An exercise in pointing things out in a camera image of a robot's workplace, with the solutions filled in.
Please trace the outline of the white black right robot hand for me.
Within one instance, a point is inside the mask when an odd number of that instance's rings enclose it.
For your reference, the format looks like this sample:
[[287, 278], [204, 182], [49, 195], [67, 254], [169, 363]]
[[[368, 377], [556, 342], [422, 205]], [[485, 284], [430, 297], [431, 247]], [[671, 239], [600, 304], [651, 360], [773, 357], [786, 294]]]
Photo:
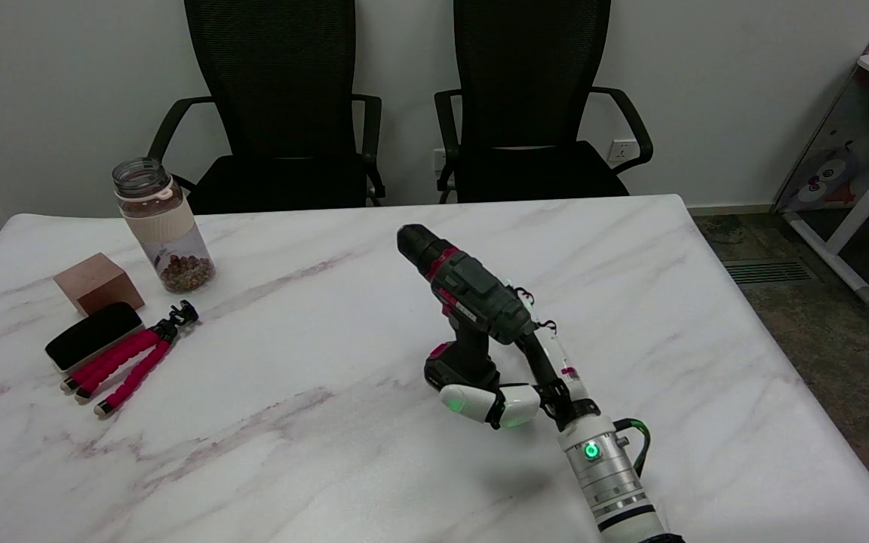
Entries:
[[485, 423], [494, 430], [530, 422], [543, 412], [562, 431], [573, 420], [599, 416], [601, 409], [589, 397], [582, 378], [570, 364], [557, 337], [553, 320], [541, 322], [534, 310], [534, 295], [522, 287], [507, 284], [507, 290], [522, 302], [535, 324], [531, 340], [514, 344], [527, 362], [548, 362], [559, 376], [555, 384], [501, 382], [501, 374], [489, 354], [490, 334], [476, 329], [471, 313], [458, 306], [454, 296], [442, 289], [434, 292], [455, 338], [438, 345], [425, 359], [425, 381], [439, 400], [456, 415]]

